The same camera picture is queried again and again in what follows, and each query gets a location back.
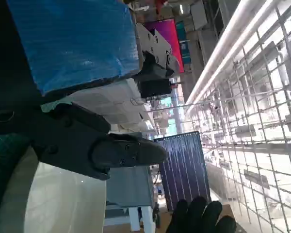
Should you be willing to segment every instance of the white table leg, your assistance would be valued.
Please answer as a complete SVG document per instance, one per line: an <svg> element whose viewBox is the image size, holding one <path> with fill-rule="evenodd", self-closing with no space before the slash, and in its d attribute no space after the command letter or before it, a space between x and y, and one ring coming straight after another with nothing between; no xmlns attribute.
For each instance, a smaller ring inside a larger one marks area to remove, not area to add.
<svg viewBox="0 0 291 233"><path fill-rule="evenodd" d="M136 232L140 230L140 222L138 216L138 207L128 208L130 219L130 230Z"/></svg>
<svg viewBox="0 0 291 233"><path fill-rule="evenodd" d="M143 206L141 207L141 212L142 212L142 219L144 222L144 230L145 233L155 233L155 223L153 222L153 217L152 217L152 207L151 206Z"/></svg>

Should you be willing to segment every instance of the black mount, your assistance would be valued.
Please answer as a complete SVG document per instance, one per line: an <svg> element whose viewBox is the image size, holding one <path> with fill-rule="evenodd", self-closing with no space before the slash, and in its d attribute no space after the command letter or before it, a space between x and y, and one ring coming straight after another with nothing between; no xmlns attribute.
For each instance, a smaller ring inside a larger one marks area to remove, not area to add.
<svg viewBox="0 0 291 233"><path fill-rule="evenodd" d="M39 161L100 180L109 178L112 167L147 166L167 157L155 142L109 130L102 116L77 105L0 113L0 134L30 138Z"/></svg>

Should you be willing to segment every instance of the gloved hand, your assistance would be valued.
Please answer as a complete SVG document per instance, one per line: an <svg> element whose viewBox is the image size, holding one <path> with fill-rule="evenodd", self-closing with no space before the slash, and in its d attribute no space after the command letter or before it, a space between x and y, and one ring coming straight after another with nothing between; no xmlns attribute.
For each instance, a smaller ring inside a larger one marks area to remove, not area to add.
<svg viewBox="0 0 291 233"><path fill-rule="evenodd" d="M207 207L203 197L195 198L190 206L186 200L180 200L173 212L166 233L234 233L236 222L229 216L218 221L222 211L219 201L211 202Z"/></svg>

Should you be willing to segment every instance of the wire mesh fence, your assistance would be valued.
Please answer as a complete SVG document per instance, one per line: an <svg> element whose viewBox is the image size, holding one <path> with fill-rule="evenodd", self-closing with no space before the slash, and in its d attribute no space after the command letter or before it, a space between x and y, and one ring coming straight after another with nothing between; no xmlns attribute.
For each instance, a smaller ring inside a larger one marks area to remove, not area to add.
<svg viewBox="0 0 291 233"><path fill-rule="evenodd" d="M278 1L227 67L193 108L160 102L156 130L200 131L210 187L237 220L291 233L291 0Z"/></svg>

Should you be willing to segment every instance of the blue foam pad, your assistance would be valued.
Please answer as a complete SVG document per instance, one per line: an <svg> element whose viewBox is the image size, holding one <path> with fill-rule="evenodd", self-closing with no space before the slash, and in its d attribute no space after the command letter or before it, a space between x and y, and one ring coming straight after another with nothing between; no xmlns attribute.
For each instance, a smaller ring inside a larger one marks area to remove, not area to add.
<svg viewBox="0 0 291 233"><path fill-rule="evenodd" d="M7 0L45 95L139 69L129 8L117 0Z"/></svg>

